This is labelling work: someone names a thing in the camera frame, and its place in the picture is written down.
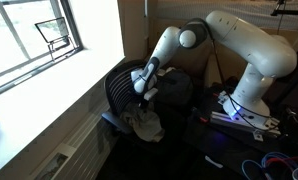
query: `wall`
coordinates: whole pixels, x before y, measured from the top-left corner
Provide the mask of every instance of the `wall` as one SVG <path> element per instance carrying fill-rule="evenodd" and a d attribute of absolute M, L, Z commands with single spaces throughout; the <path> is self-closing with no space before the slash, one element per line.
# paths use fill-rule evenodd
<path fill-rule="evenodd" d="M 181 27 L 186 23 L 185 20 L 161 18 L 151 18 L 150 22 L 149 49 L 155 47 L 158 39 L 167 27 Z M 273 29 L 262 30 L 268 34 L 276 34 L 276 30 Z M 280 35 L 285 37 L 296 51 L 298 50 L 298 31 L 280 30 Z M 216 49 L 224 78 L 227 79 L 231 76 L 240 78 L 247 62 L 238 54 L 219 43 L 216 43 Z M 205 86 L 210 86 L 213 82 L 221 82 L 210 42 L 206 42 L 206 44 L 202 44 L 193 50 L 178 49 L 168 65 L 182 68 L 190 75 L 203 79 Z"/>
<path fill-rule="evenodd" d="M 145 0 L 118 0 L 126 60 L 144 59 L 148 54 Z"/>
<path fill-rule="evenodd" d="M 293 73 L 273 83 L 264 99 L 274 106 L 288 105 L 298 111 L 298 63 Z"/>
<path fill-rule="evenodd" d="M 86 0 L 71 0 L 70 4 L 83 45 L 88 51 L 92 51 L 89 55 L 80 57 L 91 58 L 93 62 L 97 62 L 103 69 L 111 69 L 124 58 L 117 1 L 102 1 L 101 6 L 99 6 L 98 2 L 90 3 L 90 1 Z M 70 64 L 71 62 L 73 61 L 69 59 L 63 63 Z M 91 75 L 91 77 L 79 80 L 91 83 L 94 81 L 90 80 L 90 78 L 97 75 L 103 76 L 103 72 L 97 73 L 95 68 L 88 75 Z M 70 163 L 67 163 L 64 168 L 68 170 L 71 169 L 70 167 L 78 165 L 85 170 L 75 171 L 74 176 L 71 177 L 95 179 L 117 138 L 111 135 L 108 125 L 101 120 L 101 112 L 109 108 L 103 89 L 103 80 L 92 85 L 90 89 L 84 91 L 85 94 L 79 94 L 80 98 L 77 98 L 77 101 L 68 107 L 65 112 L 57 114 L 58 118 L 52 119 L 54 122 L 46 127 L 27 147 L 20 153 L 17 152 L 18 154 L 0 170 L 0 179 L 33 179 L 43 165 L 47 163 L 50 156 L 59 150 L 59 147 L 66 147 L 63 149 L 64 151 L 73 152 L 72 158 L 68 160 Z M 49 101 L 49 103 L 61 102 L 57 102 L 57 98 L 55 98 L 53 101 Z M 75 136 L 77 128 L 80 128 L 87 121 L 91 123 L 90 127 L 93 128 L 87 134 L 84 133 L 85 138 L 82 138 L 80 143 L 84 147 L 87 147 L 90 143 L 94 145 L 91 151 L 88 152 L 96 155 L 92 159 L 89 159 L 87 156 L 79 158 L 81 146 L 75 147 L 68 140 Z M 86 166 L 86 163 L 83 162 L 87 160 L 91 162 Z"/>

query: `blue light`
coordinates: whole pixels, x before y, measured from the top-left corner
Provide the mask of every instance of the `blue light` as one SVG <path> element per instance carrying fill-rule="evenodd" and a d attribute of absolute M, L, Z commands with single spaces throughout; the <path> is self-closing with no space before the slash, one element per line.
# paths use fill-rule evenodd
<path fill-rule="evenodd" d="M 241 107 L 240 106 L 237 106 L 235 108 L 235 110 L 230 114 L 230 117 L 234 117 L 237 114 L 237 111 L 239 111 L 240 109 L 241 109 Z"/>

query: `white cloth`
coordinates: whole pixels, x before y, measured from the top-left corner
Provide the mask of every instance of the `white cloth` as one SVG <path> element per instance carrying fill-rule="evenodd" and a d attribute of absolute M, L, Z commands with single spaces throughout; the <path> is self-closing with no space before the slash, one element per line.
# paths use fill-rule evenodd
<path fill-rule="evenodd" d="M 153 112 L 153 104 L 146 109 L 139 108 L 138 104 L 129 103 L 121 113 L 120 118 L 133 127 L 135 133 L 144 141 L 159 142 L 165 130 L 160 125 L 159 116 Z"/>

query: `electronic device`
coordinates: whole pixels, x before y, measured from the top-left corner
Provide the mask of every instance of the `electronic device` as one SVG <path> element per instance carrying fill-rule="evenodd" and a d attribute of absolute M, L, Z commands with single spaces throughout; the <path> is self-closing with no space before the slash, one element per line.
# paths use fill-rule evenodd
<path fill-rule="evenodd" d="M 226 114 L 214 115 L 216 122 L 251 130 L 257 140 L 262 140 L 263 132 L 279 135 L 279 121 L 270 116 L 270 110 L 261 98 L 275 78 L 286 76 L 295 69 L 297 54 L 283 37 L 271 36 L 226 12 L 213 11 L 206 21 L 194 18 L 181 28 L 168 27 L 145 68 L 131 74 L 136 93 L 145 95 L 151 91 L 156 71 L 173 57 L 178 47 L 192 49 L 208 37 L 248 62 L 233 94 L 223 94 Z"/>
<path fill-rule="evenodd" d="M 64 17 L 35 24 L 46 43 L 52 43 L 69 36 Z"/>

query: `wire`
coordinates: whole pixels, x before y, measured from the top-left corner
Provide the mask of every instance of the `wire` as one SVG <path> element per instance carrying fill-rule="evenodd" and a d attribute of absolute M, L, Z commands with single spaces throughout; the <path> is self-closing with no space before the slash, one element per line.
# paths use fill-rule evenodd
<path fill-rule="evenodd" d="M 262 170 L 263 174 L 266 176 L 268 180 L 272 180 L 273 178 L 270 176 L 268 172 L 269 165 L 272 162 L 280 162 L 283 163 L 285 166 L 288 167 L 288 169 L 293 172 L 297 167 L 298 164 L 294 161 L 294 159 L 298 159 L 298 156 L 296 157 L 289 157 L 281 152 L 270 152 L 267 153 L 262 159 L 261 164 L 258 164 L 256 161 L 253 160 L 244 160 L 241 165 L 241 170 L 244 174 L 244 176 L 250 180 L 251 178 L 248 176 L 248 174 L 245 171 L 245 164 L 250 162 L 255 164 L 259 169 Z"/>
<path fill-rule="evenodd" d="M 286 9 L 286 5 L 287 5 L 287 1 L 284 1 L 283 10 Z M 280 20 L 279 20 L 279 23 L 278 23 L 278 28 L 277 28 L 277 34 L 278 34 L 278 35 L 279 35 L 279 31 L 280 31 L 280 26 L 281 26 L 281 22 L 282 22 L 282 17 L 283 17 L 283 14 L 281 14 L 281 16 L 280 16 Z"/>
<path fill-rule="evenodd" d="M 272 116 L 265 116 L 265 115 L 256 113 L 256 112 L 254 112 L 254 111 L 251 111 L 251 110 L 249 110 L 249 109 L 247 109 L 247 108 L 241 106 L 241 105 L 240 105 L 237 101 L 235 101 L 235 100 L 231 97 L 231 95 L 229 95 L 228 93 L 227 93 L 227 96 L 230 98 L 231 101 L 233 101 L 233 102 L 236 103 L 239 107 L 241 107 L 242 109 L 244 109 L 244 110 L 246 110 L 246 111 L 249 111 L 249 112 L 251 112 L 251 113 L 253 113 L 253 114 L 256 114 L 256 115 L 261 116 L 261 117 L 264 117 L 264 118 L 272 118 Z"/>
<path fill-rule="evenodd" d="M 253 163 L 255 164 L 261 171 L 263 171 L 263 168 L 261 167 L 260 164 L 258 164 L 256 161 L 253 161 L 253 160 L 244 160 L 242 162 L 242 165 L 241 165 L 241 170 L 242 170 L 242 173 L 244 174 L 244 176 L 248 179 L 248 180 L 251 180 L 251 178 L 247 175 L 246 171 L 245 171 L 245 164 L 246 163 Z"/>
<path fill-rule="evenodd" d="M 233 99 L 232 99 L 231 97 L 229 97 L 229 98 L 230 98 L 231 105 L 233 106 L 233 108 L 235 109 L 235 111 L 237 112 L 237 114 L 238 114 L 244 121 L 246 121 L 251 127 L 255 128 L 255 129 L 258 129 L 258 130 L 261 130 L 261 131 L 270 131 L 270 130 L 276 129 L 276 128 L 278 127 L 278 124 L 275 125 L 275 126 L 273 126 L 273 127 L 268 128 L 268 129 L 261 129 L 261 128 L 258 128 L 258 127 L 256 127 L 256 126 L 254 126 L 254 125 L 251 124 L 246 118 L 244 118 L 244 116 L 243 116 L 242 114 L 239 113 L 239 111 L 237 110 L 237 108 L 234 106 L 234 104 L 233 104 L 233 102 L 232 102 Z"/>

